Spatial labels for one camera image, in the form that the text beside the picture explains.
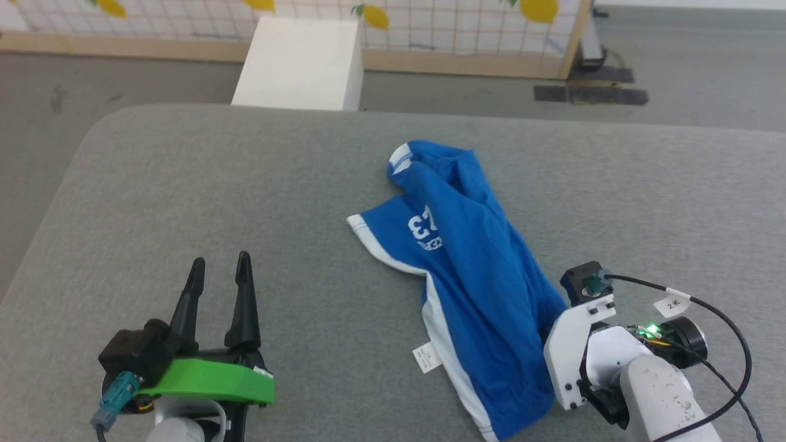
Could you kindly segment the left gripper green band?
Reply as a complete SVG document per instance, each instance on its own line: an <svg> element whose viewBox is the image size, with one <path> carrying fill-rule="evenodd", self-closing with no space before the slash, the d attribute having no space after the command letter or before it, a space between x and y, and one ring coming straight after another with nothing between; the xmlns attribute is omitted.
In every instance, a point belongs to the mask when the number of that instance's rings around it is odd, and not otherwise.
<svg viewBox="0 0 786 442"><path fill-rule="evenodd" d="M169 343L179 357L199 352L195 332L205 269L204 258L195 258L169 322ZM146 440L244 441L249 409L275 400L275 379L258 351L262 341L252 257L245 250L238 255L235 282L238 293L224 345L253 351L174 359L154 386L137 394L151 397L154 406L154 427Z"/></svg>

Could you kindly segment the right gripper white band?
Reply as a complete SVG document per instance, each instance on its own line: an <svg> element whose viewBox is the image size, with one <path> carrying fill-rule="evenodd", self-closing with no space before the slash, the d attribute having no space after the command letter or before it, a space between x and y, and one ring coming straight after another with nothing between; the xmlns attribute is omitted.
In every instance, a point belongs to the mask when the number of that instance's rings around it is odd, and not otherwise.
<svg viewBox="0 0 786 442"><path fill-rule="evenodd" d="M614 297L609 294L567 309L554 322L543 353L556 400L562 409L575 409L582 403L577 381L592 325L616 313Z"/></svg>

